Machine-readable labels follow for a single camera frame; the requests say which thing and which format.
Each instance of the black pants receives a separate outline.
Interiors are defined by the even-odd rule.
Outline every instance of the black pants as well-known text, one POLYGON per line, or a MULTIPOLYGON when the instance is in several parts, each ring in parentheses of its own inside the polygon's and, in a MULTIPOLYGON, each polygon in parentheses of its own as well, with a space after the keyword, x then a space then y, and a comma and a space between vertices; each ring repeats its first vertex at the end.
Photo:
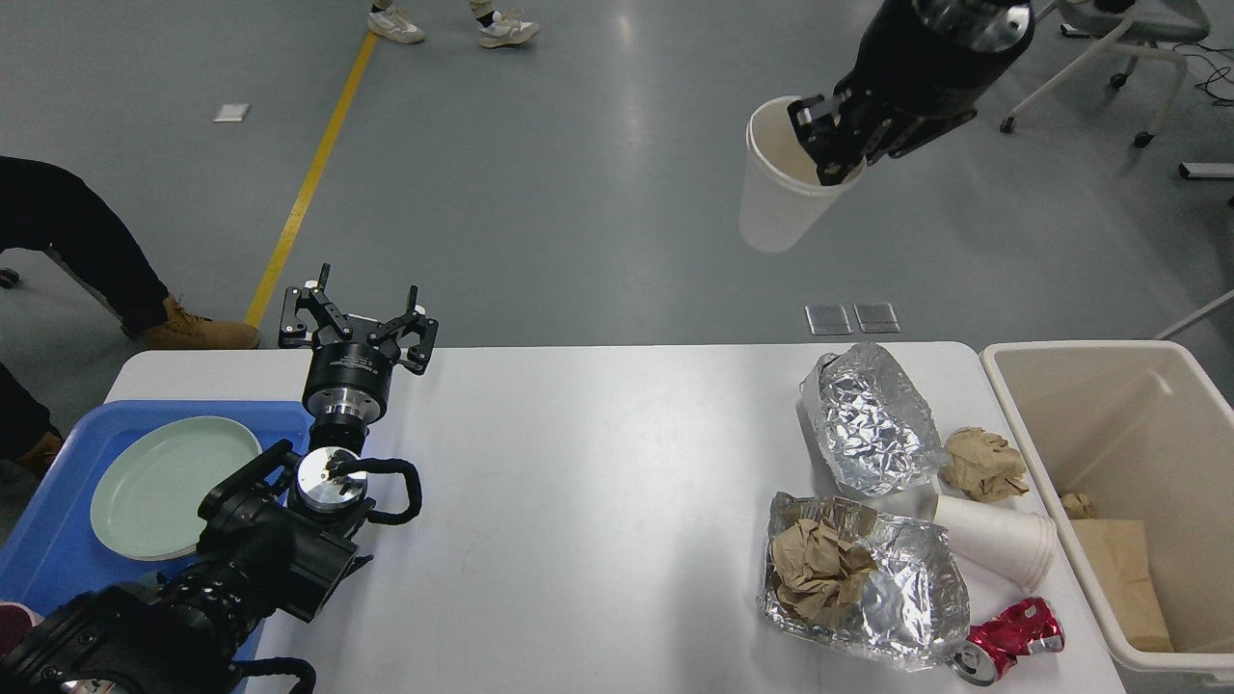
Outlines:
MULTIPOLYGON (((0 157, 0 251, 6 248, 56 249, 135 333, 167 322, 167 286, 128 227, 80 178, 59 167, 0 157)), ((47 408, 0 363, 0 458, 20 457, 52 430, 47 408)))

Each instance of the light green plate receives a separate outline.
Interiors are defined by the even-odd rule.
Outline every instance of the light green plate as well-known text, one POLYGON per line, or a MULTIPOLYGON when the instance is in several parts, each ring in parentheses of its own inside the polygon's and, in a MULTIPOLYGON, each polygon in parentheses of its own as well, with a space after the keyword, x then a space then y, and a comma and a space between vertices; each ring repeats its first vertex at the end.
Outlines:
POLYGON ((160 562, 191 554, 206 521, 197 506, 262 452, 253 432, 225 417, 160 426, 125 448, 90 501, 90 525, 109 550, 160 562))

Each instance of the blue tray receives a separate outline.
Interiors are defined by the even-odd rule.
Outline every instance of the blue tray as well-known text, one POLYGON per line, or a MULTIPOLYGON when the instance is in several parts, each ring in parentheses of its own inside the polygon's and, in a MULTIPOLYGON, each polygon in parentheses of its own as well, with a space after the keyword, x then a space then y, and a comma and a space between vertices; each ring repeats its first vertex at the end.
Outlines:
MULTIPOLYGON (((312 424, 300 403, 285 401, 121 400, 93 410, 73 427, 0 550, 0 600, 47 616, 86 590, 137 580, 151 572, 170 579, 191 564, 195 556, 138 562, 107 550, 90 526, 90 501, 102 473, 125 448, 165 424, 201 415, 243 424, 262 448, 288 438, 294 449, 304 451, 312 424)), ((257 638, 249 638, 237 657, 252 658, 255 651, 257 638)))

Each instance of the white plastic bin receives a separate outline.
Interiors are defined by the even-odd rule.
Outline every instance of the white plastic bin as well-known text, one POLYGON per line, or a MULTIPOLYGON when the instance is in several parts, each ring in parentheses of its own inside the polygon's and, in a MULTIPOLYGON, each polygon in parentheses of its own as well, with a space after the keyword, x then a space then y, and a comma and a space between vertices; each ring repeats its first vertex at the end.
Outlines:
POLYGON ((992 345, 981 361, 1114 659, 1185 678, 1146 675, 1155 690, 1234 685, 1234 410, 1196 359, 1125 341, 992 345), (1178 652, 1123 637, 1059 503, 1069 491, 1101 517, 1144 521, 1178 652))

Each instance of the crumpled aluminum foil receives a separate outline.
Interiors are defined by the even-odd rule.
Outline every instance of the crumpled aluminum foil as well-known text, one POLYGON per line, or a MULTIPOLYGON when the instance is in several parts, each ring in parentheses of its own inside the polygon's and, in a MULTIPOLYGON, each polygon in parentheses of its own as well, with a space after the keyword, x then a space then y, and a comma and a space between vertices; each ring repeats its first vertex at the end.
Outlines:
POLYGON ((901 491, 927 484, 949 462, 929 405, 880 345, 823 354, 801 384, 801 401, 842 489, 901 491))
POLYGON ((781 491, 771 501, 765 557, 759 608, 793 636, 916 672, 944 664, 969 635, 969 588, 942 526, 839 496, 796 499, 781 491), (879 564, 860 603, 837 612, 827 625, 792 616, 775 593, 780 577, 771 561, 771 540, 802 517, 826 519, 840 540, 865 547, 879 564))

